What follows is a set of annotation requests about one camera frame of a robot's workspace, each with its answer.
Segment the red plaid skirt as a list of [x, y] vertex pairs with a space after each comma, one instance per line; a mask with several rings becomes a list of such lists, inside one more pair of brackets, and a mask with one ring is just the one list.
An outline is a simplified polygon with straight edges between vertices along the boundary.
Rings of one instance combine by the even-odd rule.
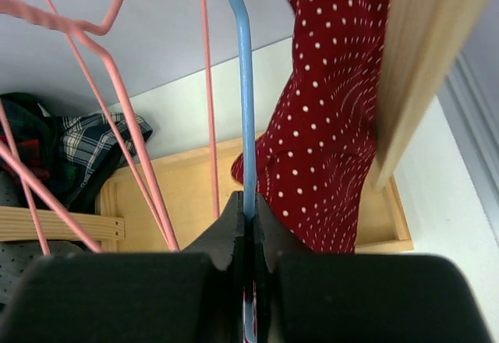
[[[1, 134], [1, 141], [7, 144], [7, 137], [5, 134]], [[16, 147], [20, 160], [25, 164], [26, 167], [41, 181], [45, 181], [50, 178], [49, 167], [42, 162], [41, 157], [41, 147], [39, 139], [24, 140], [16, 142]], [[1, 170], [3, 172], [9, 173], [15, 184], [20, 185], [20, 177], [18, 174], [1, 158]]]

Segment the green plaid skirt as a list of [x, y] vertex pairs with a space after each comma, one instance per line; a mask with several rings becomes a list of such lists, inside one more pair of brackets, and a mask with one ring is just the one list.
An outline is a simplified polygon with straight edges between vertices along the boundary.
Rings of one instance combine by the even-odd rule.
[[58, 175], [75, 176], [77, 170], [62, 156], [56, 117], [44, 109], [33, 95], [14, 92], [3, 94], [1, 102], [9, 121], [15, 142], [39, 139], [42, 162], [49, 167], [50, 178]]

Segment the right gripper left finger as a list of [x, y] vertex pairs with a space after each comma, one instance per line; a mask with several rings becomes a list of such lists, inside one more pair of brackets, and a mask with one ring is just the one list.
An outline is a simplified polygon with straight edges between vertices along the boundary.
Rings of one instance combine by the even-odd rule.
[[221, 216], [182, 252], [207, 254], [218, 270], [226, 271], [232, 263], [236, 239], [244, 237], [242, 198], [242, 191], [232, 192]]

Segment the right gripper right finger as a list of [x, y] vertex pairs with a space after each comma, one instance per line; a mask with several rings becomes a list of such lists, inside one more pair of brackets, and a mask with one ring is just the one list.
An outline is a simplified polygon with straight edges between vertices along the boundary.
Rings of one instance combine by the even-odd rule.
[[256, 209], [253, 243], [258, 267], [273, 273], [282, 255], [313, 252], [274, 216], [261, 194], [256, 195]]

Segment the blue wire hanger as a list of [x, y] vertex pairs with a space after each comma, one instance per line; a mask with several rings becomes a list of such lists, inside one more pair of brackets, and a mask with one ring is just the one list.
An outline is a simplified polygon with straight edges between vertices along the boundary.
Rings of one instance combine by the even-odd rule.
[[242, 190], [235, 191], [226, 206], [234, 221], [230, 280], [232, 342], [268, 341], [266, 300], [261, 282], [259, 203], [257, 195], [256, 127], [253, 89], [253, 55], [250, 18], [244, 0], [228, 0], [237, 28], [240, 104], [242, 113]]

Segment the pink hanger of grey skirt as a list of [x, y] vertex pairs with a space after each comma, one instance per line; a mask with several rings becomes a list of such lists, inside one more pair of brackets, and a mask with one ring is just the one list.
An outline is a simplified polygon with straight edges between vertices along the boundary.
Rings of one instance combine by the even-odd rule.
[[200, 0], [201, 19], [203, 27], [203, 53], [205, 63], [205, 85], [207, 95], [207, 120], [208, 120], [208, 136], [210, 149], [210, 166], [211, 166], [211, 192], [212, 192], [212, 207], [214, 219], [218, 219], [220, 215], [219, 205], [219, 186], [218, 186], [218, 159], [217, 159], [217, 143], [214, 117], [214, 95], [211, 75], [211, 49], [210, 49], [210, 34], [208, 25], [207, 0]]

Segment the pink wire hanger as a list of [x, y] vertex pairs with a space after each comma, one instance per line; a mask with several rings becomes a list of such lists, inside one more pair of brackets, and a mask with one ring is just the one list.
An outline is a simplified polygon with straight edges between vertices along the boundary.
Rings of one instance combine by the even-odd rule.
[[149, 205], [150, 211], [157, 222], [157, 226], [166, 244], [168, 245], [168, 248], [173, 251], [179, 250], [179, 243], [176, 238], [174, 228], [172, 227], [171, 219], [168, 215], [168, 210], [161, 193], [161, 188], [159, 187], [157, 177], [152, 166], [152, 161], [149, 157], [145, 141], [143, 140], [140, 127], [136, 121], [136, 115], [130, 102], [129, 95], [126, 91], [125, 84], [120, 76], [118, 67], [115, 64], [111, 54], [90, 37], [90, 35], [102, 37], [111, 30], [119, 11], [122, 8], [124, 0], [112, 0], [104, 19], [99, 24], [61, 16], [56, 12], [51, 0], [45, 1], [51, 9], [50, 12], [28, 5], [20, 0], [1, 0], [1, 14], [22, 19], [28, 23], [48, 30], [57, 30], [64, 33], [64, 35], [68, 37], [70, 47], [73, 49], [75, 57], [80, 64], [83, 74], [90, 84], [90, 88], [94, 92], [94, 96], [96, 97], [98, 104], [101, 106], [104, 114], [109, 116], [110, 113], [106, 108], [96, 83], [93, 81], [88, 68], [85, 66], [83, 59], [73, 43], [73, 38], [76, 38], [82, 45], [101, 59], [104, 67], [108, 71], [108, 75], [122, 107], [129, 129], [129, 134], [132, 137], [135, 150], [140, 160], [140, 165], [143, 170], [142, 172], [139, 172], [137, 166], [134, 164], [132, 156], [124, 144], [124, 140], [119, 131], [116, 129], [114, 122], [111, 119], [109, 119], [108, 122], [111, 124], [111, 129], [118, 139], [123, 155], [126, 157], [127, 163], [134, 175], [136, 183], [140, 187], [143, 197]]

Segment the pink hanger pair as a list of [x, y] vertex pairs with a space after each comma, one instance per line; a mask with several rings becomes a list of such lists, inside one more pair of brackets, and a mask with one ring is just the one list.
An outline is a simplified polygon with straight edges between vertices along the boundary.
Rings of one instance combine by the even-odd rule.
[[94, 253], [101, 253], [101, 245], [94, 240], [90, 234], [78, 223], [63, 205], [50, 193], [50, 191], [35, 177], [28, 167], [20, 160], [16, 142], [14, 140], [9, 121], [5, 114], [3, 104], [1, 104], [1, 125], [7, 139], [7, 144], [1, 142], [1, 157], [10, 166], [10, 168], [19, 176], [24, 195], [28, 202], [28, 207], [34, 223], [38, 242], [41, 245], [42, 253], [48, 255], [50, 249], [48, 240], [44, 234], [41, 219], [34, 202], [32, 192], [35, 192], [46, 205], [59, 217], [71, 230], [73, 234], [80, 239], [88, 249]]

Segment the red polka dot skirt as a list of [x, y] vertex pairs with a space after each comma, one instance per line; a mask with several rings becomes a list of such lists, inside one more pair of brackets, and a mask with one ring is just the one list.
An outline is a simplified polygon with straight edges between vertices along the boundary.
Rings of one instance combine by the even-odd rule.
[[292, 72], [256, 142], [257, 192], [312, 250], [352, 253], [390, 0], [287, 1]]

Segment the grey dotted skirt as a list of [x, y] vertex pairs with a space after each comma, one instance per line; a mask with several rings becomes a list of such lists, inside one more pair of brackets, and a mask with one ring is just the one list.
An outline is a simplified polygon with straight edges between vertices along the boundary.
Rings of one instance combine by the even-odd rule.
[[[69, 171], [68, 176], [58, 175], [50, 178], [46, 186], [64, 204], [71, 203], [81, 190], [81, 178]], [[1, 172], [1, 206], [21, 207], [20, 185], [17, 185], [7, 171]], [[82, 253], [87, 251], [81, 242], [65, 240], [48, 241], [50, 252], [57, 255]], [[1, 242], [1, 309], [9, 304], [20, 278], [26, 268], [38, 257], [42, 256], [41, 245], [35, 241]]]

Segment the navy white plaid skirt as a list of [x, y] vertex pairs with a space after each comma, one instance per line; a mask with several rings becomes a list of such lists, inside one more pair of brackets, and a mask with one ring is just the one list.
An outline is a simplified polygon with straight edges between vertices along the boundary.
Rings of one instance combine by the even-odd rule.
[[57, 125], [66, 179], [65, 192], [59, 199], [72, 212], [91, 213], [101, 187], [126, 159], [103, 114], [61, 116]]

